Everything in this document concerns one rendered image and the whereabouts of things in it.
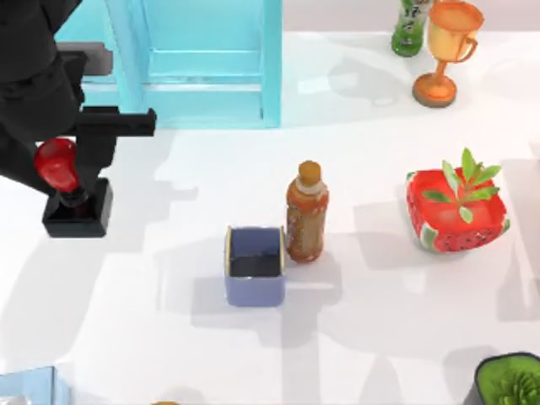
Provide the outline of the orange trophy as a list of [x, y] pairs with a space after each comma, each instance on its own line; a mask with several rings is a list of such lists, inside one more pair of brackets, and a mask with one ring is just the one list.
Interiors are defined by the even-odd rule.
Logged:
[[451, 63], [467, 61], [478, 47], [476, 34], [484, 22], [483, 13], [463, 0], [436, 0], [429, 11], [428, 49], [437, 61], [434, 72], [419, 76], [413, 97], [429, 108], [444, 108], [456, 98], [455, 82], [446, 76]]

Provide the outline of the dark pot with green plant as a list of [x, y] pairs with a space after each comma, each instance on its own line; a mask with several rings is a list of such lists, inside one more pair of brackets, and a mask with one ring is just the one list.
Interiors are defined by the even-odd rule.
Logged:
[[462, 405], [540, 405], [540, 357], [515, 352], [483, 359]]

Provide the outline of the pale blue box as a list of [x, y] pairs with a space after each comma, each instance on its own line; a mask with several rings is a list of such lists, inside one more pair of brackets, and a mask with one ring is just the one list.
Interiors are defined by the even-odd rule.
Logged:
[[0, 375], [0, 405], [72, 405], [69, 385], [54, 366]]

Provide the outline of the blue square cup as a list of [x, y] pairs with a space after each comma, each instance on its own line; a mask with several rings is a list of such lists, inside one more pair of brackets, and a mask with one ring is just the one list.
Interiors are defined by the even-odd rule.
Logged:
[[229, 227], [224, 242], [224, 285], [236, 307], [276, 307], [284, 302], [284, 229]]

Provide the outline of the light blue rack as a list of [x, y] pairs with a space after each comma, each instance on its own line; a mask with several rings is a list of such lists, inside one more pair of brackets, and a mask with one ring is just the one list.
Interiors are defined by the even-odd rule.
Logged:
[[154, 109], [162, 128], [281, 122], [283, 0], [82, 0], [59, 44], [102, 57], [86, 105]]

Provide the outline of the pale grey rounded box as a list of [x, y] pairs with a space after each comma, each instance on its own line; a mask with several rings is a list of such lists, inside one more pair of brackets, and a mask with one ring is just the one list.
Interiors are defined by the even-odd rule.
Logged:
[[113, 69], [113, 53], [102, 42], [57, 42], [59, 51], [83, 52], [87, 57], [84, 76], [107, 76]]

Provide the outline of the red watermelon plant pot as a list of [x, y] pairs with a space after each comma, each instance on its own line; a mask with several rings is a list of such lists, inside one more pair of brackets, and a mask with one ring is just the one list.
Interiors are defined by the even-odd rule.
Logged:
[[408, 173], [408, 216], [421, 245], [437, 253], [485, 246], [510, 228], [506, 206], [493, 178], [498, 165], [477, 162], [469, 148], [461, 165]]

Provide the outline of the green bottle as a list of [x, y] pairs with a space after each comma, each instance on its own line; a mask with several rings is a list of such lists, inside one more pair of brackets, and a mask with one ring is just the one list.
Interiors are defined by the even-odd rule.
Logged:
[[391, 49], [401, 57], [416, 56], [424, 43], [424, 26], [432, 0], [401, 0]]

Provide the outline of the brown bottle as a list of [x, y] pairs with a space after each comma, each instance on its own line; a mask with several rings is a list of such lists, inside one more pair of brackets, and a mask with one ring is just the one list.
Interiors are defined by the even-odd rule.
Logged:
[[315, 261], [322, 253], [329, 191], [320, 165], [312, 160], [299, 164], [287, 193], [286, 248], [298, 263]]

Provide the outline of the red seal with black base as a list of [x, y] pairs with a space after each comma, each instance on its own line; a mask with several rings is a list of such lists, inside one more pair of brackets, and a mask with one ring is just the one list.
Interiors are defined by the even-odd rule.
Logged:
[[75, 168], [77, 146], [66, 138], [44, 142], [36, 151], [35, 168], [56, 191], [49, 197], [42, 216], [53, 238], [100, 238], [106, 235], [113, 191], [106, 178], [99, 178], [90, 192]]

